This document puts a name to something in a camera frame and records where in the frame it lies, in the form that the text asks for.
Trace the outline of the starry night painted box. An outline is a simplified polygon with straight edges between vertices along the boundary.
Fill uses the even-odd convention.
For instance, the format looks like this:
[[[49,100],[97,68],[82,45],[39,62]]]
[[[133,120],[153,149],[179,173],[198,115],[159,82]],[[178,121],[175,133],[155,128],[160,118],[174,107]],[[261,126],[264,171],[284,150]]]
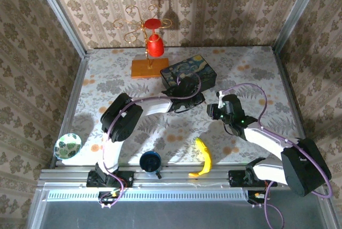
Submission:
[[[201,55],[182,60],[160,71],[166,89],[176,86],[186,76],[197,80],[193,73],[200,77],[201,92],[215,86],[217,73]]]

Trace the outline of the floral tablecloth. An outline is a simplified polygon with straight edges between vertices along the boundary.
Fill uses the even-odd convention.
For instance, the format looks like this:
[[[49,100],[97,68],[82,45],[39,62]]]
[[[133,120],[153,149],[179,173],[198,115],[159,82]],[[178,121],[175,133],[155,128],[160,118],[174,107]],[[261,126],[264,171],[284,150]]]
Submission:
[[[265,126],[286,137],[300,137],[271,47],[167,48],[164,54],[170,64],[195,55],[217,73],[215,86],[204,92],[205,102],[184,113],[141,118],[122,146],[121,164],[138,164],[147,151],[159,153],[165,164],[201,163],[196,138],[204,141],[216,164],[267,157],[265,149],[227,134],[221,121],[207,115],[207,105],[217,103],[216,93],[226,89],[238,96],[247,115],[261,118]],[[140,48],[91,52],[70,129],[81,137],[83,146],[64,165],[92,166],[102,158],[100,118],[119,94],[139,98],[164,90],[160,78],[131,78],[131,62],[142,57]]]

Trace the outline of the yellow banana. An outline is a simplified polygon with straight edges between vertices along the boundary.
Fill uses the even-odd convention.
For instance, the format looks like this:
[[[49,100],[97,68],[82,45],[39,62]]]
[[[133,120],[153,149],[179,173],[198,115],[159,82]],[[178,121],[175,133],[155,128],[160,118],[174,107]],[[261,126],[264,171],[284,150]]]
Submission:
[[[196,138],[195,143],[204,157],[204,165],[200,172],[189,173],[188,175],[190,177],[199,177],[203,174],[209,173],[212,168],[212,157],[211,157],[209,148],[205,145],[205,143],[200,138]]]

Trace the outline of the gold stand with red cups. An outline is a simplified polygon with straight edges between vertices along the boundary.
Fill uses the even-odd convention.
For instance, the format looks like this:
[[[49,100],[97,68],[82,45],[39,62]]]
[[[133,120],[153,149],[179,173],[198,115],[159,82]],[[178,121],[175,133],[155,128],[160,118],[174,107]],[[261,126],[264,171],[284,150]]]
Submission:
[[[151,18],[148,19],[159,19],[158,14],[160,12],[160,7],[157,5],[150,5],[148,7],[149,11],[152,11],[154,15]],[[113,27],[116,29],[120,29],[123,27],[124,24],[127,24],[129,26],[133,26],[134,30],[126,33],[123,37],[123,39],[129,43],[132,44],[136,40],[138,40],[138,33],[142,33],[143,40],[144,40],[144,59],[134,59],[131,62],[131,77],[132,78],[148,78],[148,77],[159,77],[161,76],[160,71],[166,67],[169,66],[169,60],[167,58],[160,57],[152,57],[147,52],[147,38],[150,37],[152,34],[152,30],[149,30],[144,27],[145,21],[143,17],[141,16],[140,10],[136,5],[130,5],[126,7],[125,12],[127,14],[131,14],[133,12],[137,12],[139,16],[139,20],[137,22],[128,21],[126,19],[116,19],[113,22]],[[172,26],[172,21],[168,18],[165,19],[159,19],[161,21],[161,27],[156,30],[156,33],[158,30],[167,29]]]

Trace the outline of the red wine glass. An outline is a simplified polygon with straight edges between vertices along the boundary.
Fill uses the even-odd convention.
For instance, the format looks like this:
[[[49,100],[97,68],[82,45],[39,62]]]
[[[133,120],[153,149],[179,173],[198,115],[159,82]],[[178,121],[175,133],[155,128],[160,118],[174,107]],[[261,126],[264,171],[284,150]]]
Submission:
[[[144,23],[144,27],[152,30],[152,34],[147,38],[147,52],[152,57],[160,57],[164,53],[164,43],[156,30],[161,27],[159,19],[148,19]]]

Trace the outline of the dark blue cup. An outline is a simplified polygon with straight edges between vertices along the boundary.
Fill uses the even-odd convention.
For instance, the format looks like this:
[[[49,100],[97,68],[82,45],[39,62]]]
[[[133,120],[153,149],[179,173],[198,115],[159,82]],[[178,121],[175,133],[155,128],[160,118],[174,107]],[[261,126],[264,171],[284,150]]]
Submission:
[[[148,151],[142,154],[139,160],[139,166],[148,175],[156,176],[158,179],[162,178],[160,174],[161,157],[157,152]]]

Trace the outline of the small black connector board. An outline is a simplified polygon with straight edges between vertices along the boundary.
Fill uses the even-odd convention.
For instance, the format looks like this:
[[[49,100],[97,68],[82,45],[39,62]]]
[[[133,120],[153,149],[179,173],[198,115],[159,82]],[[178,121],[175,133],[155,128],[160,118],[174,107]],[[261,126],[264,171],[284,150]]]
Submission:
[[[265,202],[265,194],[266,194],[265,190],[263,191],[248,190],[247,202],[251,204],[253,208],[262,208]]]
[[[98,202],[101,208],[111,208],[119,199],[120,191],[99,192]]]

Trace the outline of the grey metal panel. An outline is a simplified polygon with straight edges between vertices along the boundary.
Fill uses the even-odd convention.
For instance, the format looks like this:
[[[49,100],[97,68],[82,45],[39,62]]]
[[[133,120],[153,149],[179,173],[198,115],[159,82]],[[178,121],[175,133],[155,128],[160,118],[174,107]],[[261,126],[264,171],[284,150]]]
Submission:
[[[40,229],[330,229],[314,195],[272,191],[267,213],[246,201],[48,202]]]

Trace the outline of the green leaf patterned bowl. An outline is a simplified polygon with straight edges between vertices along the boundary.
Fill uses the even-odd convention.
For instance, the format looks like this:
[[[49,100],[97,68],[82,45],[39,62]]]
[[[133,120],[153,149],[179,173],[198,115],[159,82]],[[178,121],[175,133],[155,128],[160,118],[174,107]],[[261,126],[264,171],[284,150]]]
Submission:
[[[54,155],[58,160],[66,160],[74,157],[82,147],[81,138],[74,133],[61,136],[55,143]]]

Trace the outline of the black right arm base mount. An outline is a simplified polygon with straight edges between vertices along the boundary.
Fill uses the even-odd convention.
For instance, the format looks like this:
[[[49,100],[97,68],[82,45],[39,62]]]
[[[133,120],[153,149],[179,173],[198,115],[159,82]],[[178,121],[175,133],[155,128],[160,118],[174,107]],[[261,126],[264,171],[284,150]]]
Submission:
[[[260,180],[250,169],[229,170],[228,179],[231,187],[266,187],[270,180]]]

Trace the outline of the aluminium frame rail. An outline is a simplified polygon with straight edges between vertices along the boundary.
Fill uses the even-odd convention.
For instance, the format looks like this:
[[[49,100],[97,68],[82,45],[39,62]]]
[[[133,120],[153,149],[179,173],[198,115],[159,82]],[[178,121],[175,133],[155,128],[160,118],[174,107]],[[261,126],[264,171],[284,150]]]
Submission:
[[[228,172],[244,170],[245,164],[215,164],[209,173],[198,178],[189,176],[190,172],[200,170],[198,165],[165,165],[161,168],[161,179],[147,174],[138,165],[121,166],[119,171],[133,171],[133,189],[152,190],[224,190],[230,189]],[[66,166],[44,169],[38,180],[38,189],[85,189],[90,166]]]

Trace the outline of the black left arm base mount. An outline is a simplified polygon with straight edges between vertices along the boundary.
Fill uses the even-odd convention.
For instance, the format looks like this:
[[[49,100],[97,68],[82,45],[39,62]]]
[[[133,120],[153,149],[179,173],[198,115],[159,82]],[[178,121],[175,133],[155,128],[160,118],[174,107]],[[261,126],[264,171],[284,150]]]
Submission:
[[[124,187],[132,187],[134,181],[133,171],[118,171],[115,174],[122,180]],[[86,187],[108,187],[120,188],[120,183],[112,176],[102,173],[99,174],[96,170],[90,170],[87,177]]]

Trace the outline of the aluminium corner post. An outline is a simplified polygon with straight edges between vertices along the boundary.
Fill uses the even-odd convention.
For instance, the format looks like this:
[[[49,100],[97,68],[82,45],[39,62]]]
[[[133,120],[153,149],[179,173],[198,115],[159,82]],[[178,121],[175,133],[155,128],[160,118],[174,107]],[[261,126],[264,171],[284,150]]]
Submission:
[[[81,59],[84,59],[87,54],[87,50],[80,40],[71,20],[69,19],[66,10],[63,8],[60,0],[47,0],[58,21],[60,22],[63,30],[67,34],[68,38],[72,42],[75,50]]]
[[[290,37],[292,31],[294,30],[296,24],[298,23],[301,15],[303,14],[305,8],[307,7],[310,0],[296,0],[291,12],[289,13],[279,35],[273,45],[273,51],[276,54],[280,54],[282,48],[284,47],[286,41]]]

